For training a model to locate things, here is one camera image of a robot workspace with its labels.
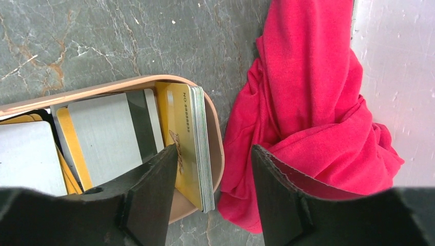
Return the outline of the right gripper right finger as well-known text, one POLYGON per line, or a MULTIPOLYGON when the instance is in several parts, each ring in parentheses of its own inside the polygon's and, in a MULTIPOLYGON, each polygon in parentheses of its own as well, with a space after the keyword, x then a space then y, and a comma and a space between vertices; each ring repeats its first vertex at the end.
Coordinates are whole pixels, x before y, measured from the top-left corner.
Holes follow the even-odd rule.
POLYGON ((434 188, 364 196, 307 176, 259 145, 251 160, 265 245, 434 245, 434 188))

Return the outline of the gold VIP credit card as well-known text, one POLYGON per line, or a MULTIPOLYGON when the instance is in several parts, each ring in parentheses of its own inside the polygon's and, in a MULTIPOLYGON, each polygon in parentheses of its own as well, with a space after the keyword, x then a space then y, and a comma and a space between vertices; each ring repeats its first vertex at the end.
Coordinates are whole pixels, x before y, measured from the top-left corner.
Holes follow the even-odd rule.
POLYGON ((155 90, 164 144, 175 144, 177 149, 175 187, 195 207, 202 210, 190 87, 187 84, 158 81, 155 90))

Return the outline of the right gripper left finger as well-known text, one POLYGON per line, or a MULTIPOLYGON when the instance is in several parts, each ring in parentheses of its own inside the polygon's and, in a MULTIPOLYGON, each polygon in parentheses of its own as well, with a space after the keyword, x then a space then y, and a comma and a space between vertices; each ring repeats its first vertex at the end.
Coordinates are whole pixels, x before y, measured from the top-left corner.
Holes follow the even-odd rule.
POLYGON ((164 245, 177 150, 80 195, 1 189, 1 245, 164 245))

